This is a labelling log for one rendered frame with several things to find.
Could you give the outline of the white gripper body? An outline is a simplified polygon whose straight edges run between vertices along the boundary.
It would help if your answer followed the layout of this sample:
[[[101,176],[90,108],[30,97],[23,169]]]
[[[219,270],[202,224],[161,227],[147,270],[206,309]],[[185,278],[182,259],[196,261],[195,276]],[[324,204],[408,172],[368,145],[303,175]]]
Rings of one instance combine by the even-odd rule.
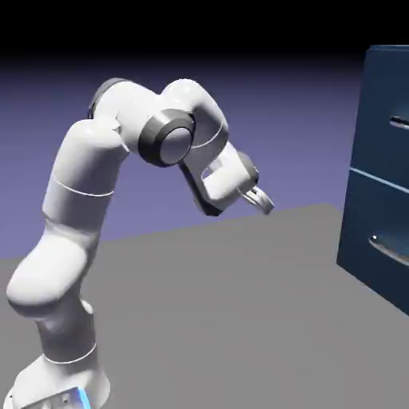
[[[259,177],[250,156],[243,152],[191,152],[178,166],[206,216],[219,216]]]

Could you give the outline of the dark blue cabinet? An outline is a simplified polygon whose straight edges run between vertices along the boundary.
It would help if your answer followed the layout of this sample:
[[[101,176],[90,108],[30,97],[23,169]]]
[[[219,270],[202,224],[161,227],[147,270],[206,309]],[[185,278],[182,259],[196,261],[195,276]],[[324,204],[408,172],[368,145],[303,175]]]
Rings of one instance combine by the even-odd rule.
[[[409,45],[366,53],[337,264],[409,316]]]

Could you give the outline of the blue drawer front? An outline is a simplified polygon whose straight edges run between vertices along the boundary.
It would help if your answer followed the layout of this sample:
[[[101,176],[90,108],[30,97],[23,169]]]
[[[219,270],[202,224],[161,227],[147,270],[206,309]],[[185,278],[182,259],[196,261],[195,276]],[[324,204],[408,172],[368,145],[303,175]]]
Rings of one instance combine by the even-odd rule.
[[[371,46],[366,53],[351,167],[409,190],[409,46]]]
[[[376,233],[409,240],[409,191],[351,171],[337,264],[409,316],[409,267],[369,244]]]

